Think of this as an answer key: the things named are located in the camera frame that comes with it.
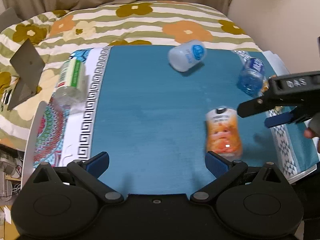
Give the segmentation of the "person's hand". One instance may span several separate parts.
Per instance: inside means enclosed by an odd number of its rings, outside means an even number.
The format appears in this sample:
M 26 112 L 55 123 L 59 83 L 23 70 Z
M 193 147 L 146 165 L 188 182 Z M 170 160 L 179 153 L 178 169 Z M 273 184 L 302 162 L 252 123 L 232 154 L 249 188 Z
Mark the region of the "person's hand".
M 316 123 L 311 120 L 308 124 L 308 127 L 304 131 L 304 137 L 312 140 L 316 140 L 316 149 L 317 152 L 320 152 L 320 147 L 319 147 L 319 134 L 316 133 Z

